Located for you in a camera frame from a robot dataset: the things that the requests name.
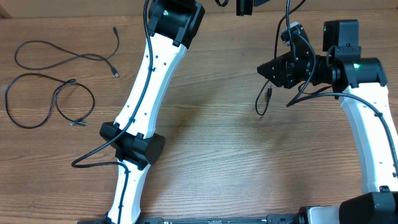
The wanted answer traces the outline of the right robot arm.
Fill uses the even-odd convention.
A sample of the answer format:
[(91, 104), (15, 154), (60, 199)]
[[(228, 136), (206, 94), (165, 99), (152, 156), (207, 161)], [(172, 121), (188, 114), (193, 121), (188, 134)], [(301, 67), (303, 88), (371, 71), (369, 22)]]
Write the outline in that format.
[(257, 68), (277, 87), (298, 88), (292, 104), (332, 96), (351, 127), (361, 166), (362, 194), (337, 206), (302, 207), (279, 223), (396, 223), (397, 131), (389, 108), (387, 78), (377, 58), (363, 58), (359, 22), (326, 21), (323, 54), (317, 55), (301, 24), (279, 28), (290, 47)]

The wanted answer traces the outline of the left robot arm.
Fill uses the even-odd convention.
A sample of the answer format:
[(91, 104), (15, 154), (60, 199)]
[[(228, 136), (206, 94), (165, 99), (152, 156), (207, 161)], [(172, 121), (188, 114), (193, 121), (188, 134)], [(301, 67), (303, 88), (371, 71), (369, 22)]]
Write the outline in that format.
[(126, 104), (100, 135), (116, 150), (119, 167), (114, 202), (102, 223), (136, 223), (146, 175), (165, 146), (155, 131), (157, 115), (174, 72), (205, 14), (197, 1), (146, 1), (146, 47)]

